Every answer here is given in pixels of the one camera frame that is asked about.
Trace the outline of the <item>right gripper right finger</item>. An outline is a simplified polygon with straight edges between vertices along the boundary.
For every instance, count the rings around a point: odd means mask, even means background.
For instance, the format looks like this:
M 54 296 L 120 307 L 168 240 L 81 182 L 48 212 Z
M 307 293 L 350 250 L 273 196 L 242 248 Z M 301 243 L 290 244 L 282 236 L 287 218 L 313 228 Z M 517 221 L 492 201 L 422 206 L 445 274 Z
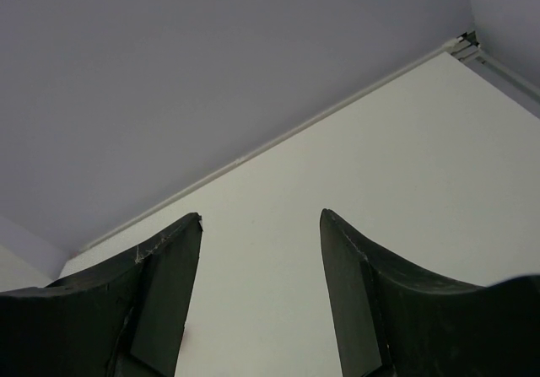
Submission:
M 444 277 L 329 209 L 320 236 L 343 375 L 538 375 L 538 276 L 488 287 Z

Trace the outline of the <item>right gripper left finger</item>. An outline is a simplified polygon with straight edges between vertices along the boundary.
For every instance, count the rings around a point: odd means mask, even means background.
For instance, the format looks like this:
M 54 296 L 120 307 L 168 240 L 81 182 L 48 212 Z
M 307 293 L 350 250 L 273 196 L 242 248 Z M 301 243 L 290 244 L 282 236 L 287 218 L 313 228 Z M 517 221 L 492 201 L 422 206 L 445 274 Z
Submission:
M 43 288 L 2 293 L 2 375 L 172 376 L 202 235 L 189 213 Z

